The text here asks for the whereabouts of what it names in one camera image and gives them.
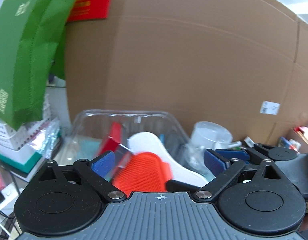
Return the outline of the orange silicone scrub brush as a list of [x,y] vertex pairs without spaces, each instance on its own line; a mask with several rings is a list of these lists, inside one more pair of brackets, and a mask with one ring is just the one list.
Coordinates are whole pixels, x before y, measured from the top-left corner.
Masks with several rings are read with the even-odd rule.
[[133,192],[166,192],[166,182],[174,178],[170,164],[151,152],[133,155],[112,184],[130,196]]

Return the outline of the pink storage bin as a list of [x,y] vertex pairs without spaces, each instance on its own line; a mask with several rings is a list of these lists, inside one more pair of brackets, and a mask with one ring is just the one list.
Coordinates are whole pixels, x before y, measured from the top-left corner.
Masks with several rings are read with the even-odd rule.
[[302,154],[308,153],[308,140],[304,137],[304,135],[301,132],[296,132],[291,128],[287,133],[286,139],[287,140],[293,139],[299,142],[301,146],[298,151]]

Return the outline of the red white black box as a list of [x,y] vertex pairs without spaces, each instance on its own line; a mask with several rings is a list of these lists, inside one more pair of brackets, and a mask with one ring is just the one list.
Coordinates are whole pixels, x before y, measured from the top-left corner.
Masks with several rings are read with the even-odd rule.
[[124,144],[125,141],[126,136],[123,125],[119,122],[113,122],[108,134],[100,144],[97,156],[102,155],[107,151],[115,151],[119,144]]

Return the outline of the clear cotton swab cylinder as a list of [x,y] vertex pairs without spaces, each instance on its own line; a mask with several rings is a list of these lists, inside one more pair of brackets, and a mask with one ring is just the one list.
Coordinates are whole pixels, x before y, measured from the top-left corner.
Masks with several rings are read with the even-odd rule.
[[227,148],[232,140],[232,133],[223,126],[208,121],[197,122],[188,145],[189,163],[193,166],[203,164],[203,153],[206,149]]

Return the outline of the clear plastic tray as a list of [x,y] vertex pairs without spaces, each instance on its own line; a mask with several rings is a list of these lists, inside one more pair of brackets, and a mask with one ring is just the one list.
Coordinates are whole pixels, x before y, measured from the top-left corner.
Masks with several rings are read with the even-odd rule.
[[75,117],[54,160],[58,165],[71,165],[78,159],[93,159],[114,122],[123,126],[127,138],[139,132],[155,134],[175,161],[186,164],[185,145],[189,137],[172,114],[101,109],[88,109]]

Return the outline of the white shoe insole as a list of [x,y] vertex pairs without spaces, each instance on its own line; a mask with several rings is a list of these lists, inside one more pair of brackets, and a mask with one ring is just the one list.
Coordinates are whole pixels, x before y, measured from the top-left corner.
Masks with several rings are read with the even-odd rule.
[[154,153],[164,163],[168,163],[170,165],[174,180],[196,187],[203,187],[208,183],[206,178],[204,178],[202,175],[185,168],[177,161],[175,161],[175,159],[168,153],[163,143],[155,134],[150,132],[136,133],[129,137],[127,142],[128,148],[134,155],[143,152]]

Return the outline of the large brown cardboard box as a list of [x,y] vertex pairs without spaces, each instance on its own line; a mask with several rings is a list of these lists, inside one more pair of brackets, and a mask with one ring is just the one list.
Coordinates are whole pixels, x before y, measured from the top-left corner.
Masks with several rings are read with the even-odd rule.
[[65,75],[72,118],[165,111],[273,144],[308,123],[308,25],[278,0],[112,0],[68,24]]

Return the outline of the green fabric bag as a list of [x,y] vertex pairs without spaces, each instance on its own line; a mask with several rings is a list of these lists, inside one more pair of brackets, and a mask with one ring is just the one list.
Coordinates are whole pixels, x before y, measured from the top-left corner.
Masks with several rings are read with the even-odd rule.
[[3,0],[0,119],[13,129],[42,117],[46,81],[75,0]]

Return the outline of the red cardboard box background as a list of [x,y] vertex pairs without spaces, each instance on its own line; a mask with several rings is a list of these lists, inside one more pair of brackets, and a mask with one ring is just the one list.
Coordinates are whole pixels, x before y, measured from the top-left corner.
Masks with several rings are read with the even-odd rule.
[[67,22],[106,19],[110,2],[111,0],[76,0]]

